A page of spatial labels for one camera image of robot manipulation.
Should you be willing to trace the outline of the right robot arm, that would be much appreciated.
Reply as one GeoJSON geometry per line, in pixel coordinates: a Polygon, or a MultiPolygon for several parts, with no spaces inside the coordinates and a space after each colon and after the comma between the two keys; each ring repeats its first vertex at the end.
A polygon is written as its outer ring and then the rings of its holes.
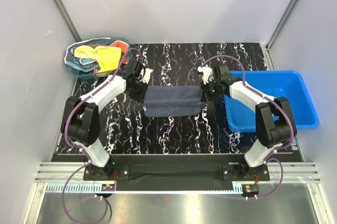
{"type": "Polygon", "coordinates": [[[267,164],[267,159],[277,150],[290,146],[297,134],[289,100],[257,90],[245,80],[245,72],[241,77],[234,77],[227,65],[214,68],[203,65],[197,71],[202,75],[203,102],[226,95],[255,113],[257,139],[235,168],[243,179],[253,179],[267,164]]]}

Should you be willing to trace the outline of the dark blue towel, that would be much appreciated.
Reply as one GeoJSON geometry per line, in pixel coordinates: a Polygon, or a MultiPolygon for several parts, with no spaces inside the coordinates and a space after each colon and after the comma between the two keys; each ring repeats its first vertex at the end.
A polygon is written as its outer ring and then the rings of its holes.
{"type": "Polygon", "coordinates": [[[192,116],[202,109],[199,86],[149,86],[143,101],[148,118],[192,116]]]}

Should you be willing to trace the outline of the yellow towel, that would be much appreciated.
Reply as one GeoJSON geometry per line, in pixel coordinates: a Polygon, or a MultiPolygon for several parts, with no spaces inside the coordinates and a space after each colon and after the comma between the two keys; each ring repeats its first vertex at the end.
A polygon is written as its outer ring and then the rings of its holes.
{"type": "Polygon", "coordinates": [[[92,48],[87,45],[79,46],[74,50],[74,56],[81,59],[93,59],[100,67],[100,72],[112,71],[118,68],[110,58],[109,46],[97,46],[92,48]]]}

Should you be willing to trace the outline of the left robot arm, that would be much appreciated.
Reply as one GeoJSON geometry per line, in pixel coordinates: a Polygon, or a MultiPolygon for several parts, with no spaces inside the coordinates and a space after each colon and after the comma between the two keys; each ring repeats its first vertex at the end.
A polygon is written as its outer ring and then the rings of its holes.
{"type": "Polygon", "coordinates": [[[61,133],[70,147],[83,151],[88,158],[90,171],[103,180],[114,174],[114,167],[112,156],[99,139],[100,112],[123,93],[135,101],[143,102],[152,72],[141,62],[130,60],[88,94],[71,96],[65,102],[61,133]]]}

